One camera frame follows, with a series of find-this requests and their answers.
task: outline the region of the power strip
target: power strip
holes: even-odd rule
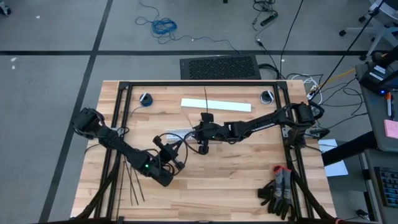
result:
[[[180,136],[181,138],[184,138],[185,135],[187,135],[191,131],[193,131],[192,128],[170,129],[170,130],[166,130],[166,133],[176,134],[176,135]],[[179,141],[179,140],[181,140],[180,138],[178,138],[178,137],[176,137],[176,136],[174,136],[172,134],[166,134],[167,141]],[[195,140],[195,139],[192,136],[189,136],[186,140],[189,141],[189,140]]]

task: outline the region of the white paper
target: white paper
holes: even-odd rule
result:
[[[337,147],[337,142],[335,139],[323,139],[318,141],[319,149],[322,153],[327,152],[331,149]],[[346,164],[344,161],[336,162],[334,164],[325,167],[325,172],[327,177],[334,177],[339,175],[348,175]]]
[[[209,109],[251,112],[250,103],[235,103],[216,100],[208,100],[206,105],[206,100],[182,98],[181,106],[194,108],[206,108],[207,106]]]

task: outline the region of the black metal frame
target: black metal frame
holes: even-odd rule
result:
[[[285,104],[290,103],[290,98],[289,98],[289,92],[287,88],[287,84],[285,81],[274,81],[274,82],[259,82],[259,81],[252,81],[252,82],[232,82],[232,81],[225,81],[225,82],[213,82],[213,81],[202,81],[202,82],[191,82],[191,81],[181,81],[181,82],[175,82],[175,81],[170,81],[170,82],[120,82],[118,86],[118,95],[116,97],[116,103],[114,107],[114,114],[112,118],[112,124],[111,127],[115,128],[116,123],[118,121],[118,115],[119,115],[119,110],[120,110],[120,104],[121,104],[121,99],[122,99],[122,94],[124,90],[127,90],[126,94],[126,102],[124,104],[124,113],[123,113],[123,118],[122,118],[122,127],[124,127],[127,123],[127,117],[129,114],[129,107],[130,107],[130,101],[131,101],[131,93],[132,89],[134,86],[271,86],[273,87],[274,90],[274,95],[275,95],[275,102],[277,105],[277,108],[282,107],[282,103],[280,101],[280,95],[279,95],[279,89],[282,90],[283,95],[284,95],[284,100]],[[292,118],[293,114],[291,111],[288,112],[288,117]],[[284,131],[283,129],[285,126],[280,126],[281,127],[281,133],[282,133],[282,141],[284,144],[284,150],[285,150],[285,158],[286,158],[286,163],[287,163],[287,168],[293,169],[294,165],[292,162],[292,157],[290,155],[290,145],[287,144],[288,142],[288,137],[284,136]],[[302,160],[302,155],[300,152],[300,149],[296,148],[295,153],[297,156],[297,165],[298,165],[298,172],[303,179],[304,183],[307,185],[307,179],[305,177],[305,169],[304,169],[304,164]],[[109,172],[109,164],[111,160],[111,154],[112,150],[107,149],[106,155],[104,158],[104,166],[103,166],[103,172],[101,175],[101,184],[104,183],[108,172]],[[116,153],[116,158],[114,162],[114,167],[116,166],[117,170],[119,170],[120,167],[120,161],[121,161],[121,154],[119,152]],[[111,184],[111,191],[109,195],[109,200],[108,200],[108,206],[106,209],[106,218],[111,219],[112,217],[112,211],[113,211],[113,206],[114,206],[114,199],[116,195],[116,185],[117,185],[117,180],[118,180],[118,173],[116,174],[115,178],[112,181]],[[302,218],[302,213],[300,209],[300,201],[299,201],[299,196],[297,192],[297,186],[295,184],[292,185],[292,198],[294,201],[294,207],[296,211],[296,217],[297,218]],[[99,203],[96,206],[94,217],[98,218],[100,217],[101,213],[101,207],[103,204],[103,200],[101,199]],[[308,217],[309,218],[314,218],[313,216],[313,210],[311,205],[309,204],[308,200],[305,199],[305,206],[307,209]],[[126,222],[123,221],[123,223],[153,223],[153,224],[163,224],[163,223],[170,223],[170,222],[142,222],[142,221],[136,221],[136,222]],[[242,222],[212,222],[212,223],[242,223]],[[267,223],[267,224],[272,224],[272,223],[287,223],[285,221],[281,222],[261,222],[261,223]]]

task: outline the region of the table leg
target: table leg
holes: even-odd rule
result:
[[[364,152],[366,149],[377,148],[376,138],[373,131],[361,135],[360,137],[346,142],[332,150],[322,153],[325,166],[342,161],[343,159],[355,156]]]

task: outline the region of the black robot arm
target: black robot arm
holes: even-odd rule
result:
[[[316,106],[320,114],[312,114],[311,106]],[[295,119],[287,116],[287,113],[295,112]],[[214,123],[214,117],[210,113],[201,113],[202,121],[194,127],[193,136],[198,143],[199,153],[207,154],[208,141],[224,141],[230,144],[240,142],[248,138],[252,133],[260,131],[275,125],[286,125],[295,130],[295,135],[304,134],[305,130],[315,124],[315,120],[323,114],[323,109],[318,105],[305,103],[291,103],[283,108],[275,110],[273,113],[261,116],[251,121],[233,121],[225,122],[223,126]]]
[[[139,150],[131,147],[123,141],[121,134],[107,127],[102,114],[94,109],[84,108],[72,121],[74,131],[88,139],[98,138],[101,145],[108,149],[115,149],[125,155],[130,165],[146,177],[152,177],[163,186],[168,186],[174,174],[164,169],[170,161],[178,170],[184,168],[184,164],[177,160],[178,148],[182,141],[174,144],[162,144],[160,137],[154,138],[154,143],[160,148],[158,155],[152,155],[150,150]]]

